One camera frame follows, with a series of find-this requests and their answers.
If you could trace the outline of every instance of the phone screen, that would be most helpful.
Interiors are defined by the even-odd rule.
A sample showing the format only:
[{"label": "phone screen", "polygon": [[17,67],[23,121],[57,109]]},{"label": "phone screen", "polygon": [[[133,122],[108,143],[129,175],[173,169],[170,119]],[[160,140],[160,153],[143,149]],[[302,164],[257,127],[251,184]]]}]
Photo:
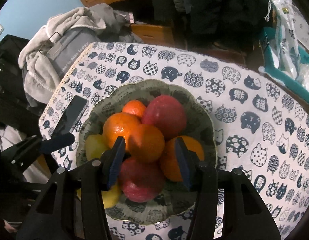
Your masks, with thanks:
[{"label": "phone screen", "polygon": [[80,96],[74,96],[61,116],[51,138],[72,133],[77,121],[82,117],[88,107],[88,101]]}]

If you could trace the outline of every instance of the table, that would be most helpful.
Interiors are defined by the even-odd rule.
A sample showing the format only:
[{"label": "table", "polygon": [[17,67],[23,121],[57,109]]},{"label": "table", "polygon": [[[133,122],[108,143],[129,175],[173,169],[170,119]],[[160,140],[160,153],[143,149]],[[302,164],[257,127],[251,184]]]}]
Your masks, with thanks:
[{"label": "table", "polygon": [[[133,43],[93,43],[63,78],[40,117],[50,138],[75,95],[89,107],[76,123],[73,145],[52,153],[59,166],[76,167],[82,124],[94,105],[126,83],[159,79],[187,88],[210,113],[218,144],[217,168],[238,167],[267,204],[284,239],[309,204],[309,115],[281,88],[232,63],[175,48]],[[223,192],[218,194],[215,237],[221,236]],[[119,239],[183,239],[192,210],[151,226],[108,217]]]}]

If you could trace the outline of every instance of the tangerine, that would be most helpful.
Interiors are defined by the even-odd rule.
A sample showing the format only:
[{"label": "tangerine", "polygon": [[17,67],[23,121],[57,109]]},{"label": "tangerine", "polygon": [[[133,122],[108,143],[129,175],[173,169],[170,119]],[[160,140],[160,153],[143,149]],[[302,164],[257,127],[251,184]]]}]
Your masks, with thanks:
[{"label": "tangerine", "polygon": [[145,105],[141,103],[139,100],[131,100],[128,103],[126,103],[122,108],[123,113],[135,115],[139,119],[142,118],[145,110],[146,110]]},{"label": "tangerine", "polygon": [[[184,140],[185,145],[189,151],[193,151],[197,154],[201,161],[204,160],[204,151],[201,144],[194,138],[186,135],[178,136]],[[176,138],[171,139],[166,143],[164,151],[159,159],[160,168],[167,179],[171,181],[182,181],[180,168],[176,159],[175,153],[175,141]]]},{"label": "tangerine", "polygon": [[102,135],[107,145],[112,148],[118,136],[122,136],[126,142],[128,151],[128,138],[130,133],[140,124],[140,120],[128,113],[116,113],[110,116],[103,125]]},{"label": "tangerine", "polygon": [[157,161],[164,150],[164,136],[155,126],[140,124],[128,139],[129,153],[141,163]]}]

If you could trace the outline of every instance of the red apple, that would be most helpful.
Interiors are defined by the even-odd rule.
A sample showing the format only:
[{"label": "red apple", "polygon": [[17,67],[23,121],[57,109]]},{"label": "red apple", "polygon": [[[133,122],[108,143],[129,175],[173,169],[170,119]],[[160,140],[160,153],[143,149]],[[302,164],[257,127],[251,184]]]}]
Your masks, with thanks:
[{"label": "red apple", "polygon": [[119,184],[125,196],[133,202],[154,199],[163,189],[165,177],[157,163],[138,163],[135,158],[126,159],[119,174]]},{"label": "red apple", "polygon": [[156,97],[147,106],[141,123],[157,127],[166,140],[178,135],[187,126],[187,116],[182,104],[168,95]]}]

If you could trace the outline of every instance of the fruit bowl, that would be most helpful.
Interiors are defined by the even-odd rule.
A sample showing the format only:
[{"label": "fruit bowl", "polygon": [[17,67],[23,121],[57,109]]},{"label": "fruit bowl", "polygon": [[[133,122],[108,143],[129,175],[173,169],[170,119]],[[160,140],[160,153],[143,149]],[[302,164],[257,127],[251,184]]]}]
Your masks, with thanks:
[{"label": "fruit bowl", "polygon": [[[139,100],[147,106],[150,101],[160,95],[170,95],[182,104],[187,115],[187,126],[182,135],[198,140],[204,149],[205,161],[216,166],[214,127],[208,112],[197,103],[188,90],[152,79],[137,84],[123,85],[94,106],[79,134],[77,166],[87,162],[86,139],[89,135],[102,133],[103,124],[107,118],[114,113],[121,112],[123,106],[131,100]],[[188,192],[181,182],[166,180],[164,189],[153,200],[136,203],[122,194],[119,202],[105,211],[107,215],[116,220],[130,220],[141,225],[151,225],[186,212],[193,207],[196,197],[197,193]]]}]

